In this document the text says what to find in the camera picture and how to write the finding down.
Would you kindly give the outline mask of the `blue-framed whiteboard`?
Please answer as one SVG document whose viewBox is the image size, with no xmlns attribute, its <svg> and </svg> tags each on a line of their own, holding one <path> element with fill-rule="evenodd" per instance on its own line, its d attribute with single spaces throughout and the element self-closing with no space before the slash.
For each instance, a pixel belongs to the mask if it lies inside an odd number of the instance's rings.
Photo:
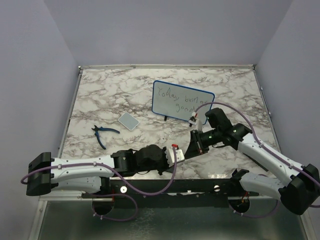
<svg viewBox="0 0 320 240">
<path fill-rule="evenodd" d="M 153 82 L 153 113 L 188 121 L 193 112 L 205 124 L 205 113 L 211 109 L 215 94 L 209 91 L 156 80 Z"/>
</svg>

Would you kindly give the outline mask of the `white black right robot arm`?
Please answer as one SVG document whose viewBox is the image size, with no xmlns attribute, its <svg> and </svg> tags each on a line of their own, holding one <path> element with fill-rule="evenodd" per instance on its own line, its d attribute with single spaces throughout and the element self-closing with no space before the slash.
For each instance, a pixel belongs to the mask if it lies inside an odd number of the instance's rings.
<svg viewBox="0 0 320 240">
<path fill-rule="evenodd" d="M 242 123 L 232 124 L 221 108 L 205 113 L 211 126 L 210 131 L 202 130 L 198 113 L 193 112 L 189 123 L 196 129 L 190 131 L 189 146 L 184 154 L 186 159 L 206 154 L 211 146 L 222 143 L 246 155 L 275 177 L 268 178 L 249 170 L 235 171 L 229 189 L 240 196 L 244 192 L 255 192 L 279 200 L 291 213 L 302 215 L 320 196 L 320 173 L 312 164 L 302 165 L 289 159 L 260 140 L 253 127 Z"/>
</svg>

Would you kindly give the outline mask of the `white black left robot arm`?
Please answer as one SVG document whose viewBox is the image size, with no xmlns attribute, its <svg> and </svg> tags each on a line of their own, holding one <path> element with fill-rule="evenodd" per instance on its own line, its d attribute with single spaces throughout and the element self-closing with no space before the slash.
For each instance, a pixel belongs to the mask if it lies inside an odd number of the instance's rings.
<svg viewBox="0 0 320 240">
<path fill-rule="evenodd" d="M 110 193 L 111 186 L 104 180 L 95 181 L 96 178 L 125 178 L 148 171 L 161 175 L 175 163 L 172 149 L 154 144 L 85 159 L 54 158 L 50 152 L 42 152 L 29 163 L 28 173 L 20 182 L 26 185 L 27 196 L 43 196 L 66 186 L 103 198 Z"/>
</svg>

